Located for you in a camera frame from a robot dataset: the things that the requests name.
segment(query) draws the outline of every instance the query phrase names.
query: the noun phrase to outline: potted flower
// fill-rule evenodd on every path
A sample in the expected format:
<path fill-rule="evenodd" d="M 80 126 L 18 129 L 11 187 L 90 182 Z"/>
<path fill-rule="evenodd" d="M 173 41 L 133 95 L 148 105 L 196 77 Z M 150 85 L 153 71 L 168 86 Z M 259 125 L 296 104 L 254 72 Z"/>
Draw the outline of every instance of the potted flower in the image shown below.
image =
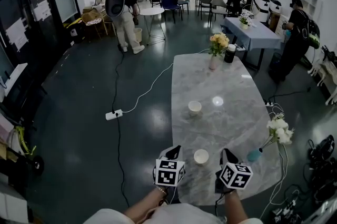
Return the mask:
<path fill-rule="evenodd" d="M 268 121 L 267 128 L 269 129 L 268 138 L 259 149 L 251 151 L 247 155 L 249 161 L 256 161 L 262 155 L 263 149 L 274 142 L 284 145 L 292 143 L 291 138 L 294 130 L 289 130 L 289 125 L 285 122 L 283 114 L 277 114 L 271 121 Z"/>
<path fill-rule="evenodd" d="M 209 54 L 212 55 L 209 69 L 215 70 L 216 69 L 216 56 L 221 54 L 224 49 L 228 47 L 229 39 L 224 33 L 219 33 L 211 36 L 210 41 L 212 45 L 210 47 Z"/>
<path fill-rule="evenodd" d="M 240 21 L 240 27 L 244 30 L 248 29 L 248 26 L 252 25 L 252 20 L 250 18 L 250 16 L 252 15 L 252 13 L 246 9 L 242 10 L 242 13 L 239 17 L 239 21 Z"/>

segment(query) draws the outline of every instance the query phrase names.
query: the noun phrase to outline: paper cup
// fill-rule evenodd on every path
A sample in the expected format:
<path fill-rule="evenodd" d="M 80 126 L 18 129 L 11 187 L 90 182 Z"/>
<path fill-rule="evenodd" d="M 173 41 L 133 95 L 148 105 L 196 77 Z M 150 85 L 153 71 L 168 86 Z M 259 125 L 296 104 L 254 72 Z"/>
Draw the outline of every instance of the paper cup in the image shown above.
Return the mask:
<path fill-rule="evenodd" d="M 209 159 L 209 153 L 204 149 L 199 149 L 194 153 L 194 161 L 198 165 L 204 165 Z"/>
<path fill-rule="evenodd" d="M 190 111 L 190 116 L 194 117 L 199 114 L 201 111 L 201 104 L 199 101 L 191 101 L 189 103 L 189 111 Z"/>

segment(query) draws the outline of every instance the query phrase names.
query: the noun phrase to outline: bottle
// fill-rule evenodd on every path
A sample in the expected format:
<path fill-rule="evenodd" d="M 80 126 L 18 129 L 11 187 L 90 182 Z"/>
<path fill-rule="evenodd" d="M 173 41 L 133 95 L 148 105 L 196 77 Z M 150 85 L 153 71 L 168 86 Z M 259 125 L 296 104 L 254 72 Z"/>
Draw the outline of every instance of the bottle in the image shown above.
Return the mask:
<path fill-rule="evenodd" d="M 234 44 L 230 44 L 227 47 L 227 51 L 225 53 L 225 62 L 227 63 L 232 63 L 233 59 L 234 59 L 234 55 L 235 55 L 235 45 Z"/>

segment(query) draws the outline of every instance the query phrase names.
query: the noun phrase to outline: pink vase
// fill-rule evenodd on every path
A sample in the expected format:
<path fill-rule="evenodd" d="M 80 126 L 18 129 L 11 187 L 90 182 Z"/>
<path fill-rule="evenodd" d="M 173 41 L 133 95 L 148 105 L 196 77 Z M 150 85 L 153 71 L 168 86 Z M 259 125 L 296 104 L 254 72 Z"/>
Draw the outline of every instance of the pink vase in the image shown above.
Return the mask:
<path fill-rule="evenodd" d="M 210 64 L 209 64 L 209 69 L 210 70 L 215 70 L 216 69 L 216 56 L 212 55 Z"/>

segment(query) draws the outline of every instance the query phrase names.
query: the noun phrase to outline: table with blue tablecloth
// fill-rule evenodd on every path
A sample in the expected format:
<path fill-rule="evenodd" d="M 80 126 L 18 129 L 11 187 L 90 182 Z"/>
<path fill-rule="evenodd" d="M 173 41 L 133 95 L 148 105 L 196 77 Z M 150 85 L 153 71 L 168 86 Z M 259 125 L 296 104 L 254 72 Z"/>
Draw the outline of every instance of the table with blue tablecloth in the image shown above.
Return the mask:
<path fill-rule="evenodd" d="M 280 49 L 281 39 L 274 32 L 272 32 L 268 27 L 260 23 L 259 21 L 252 20 L 256 27 L 250 26 L 248 29 L 242 29 L 240 27 L 239 18 L 225 18 L 222 26 L 226 27 L 229 31 L 234 34 L 233 44 L 236 40 L 239 40 L 241 44 L 245 47 L 246 51 L 243 55 L 242 62 L 256 70 L 260 69 L 264 49 Z M 248 51 L 252 49 L 260 48 L 260 58 L 258 65 L 253 65 L 246 61 Z"/>

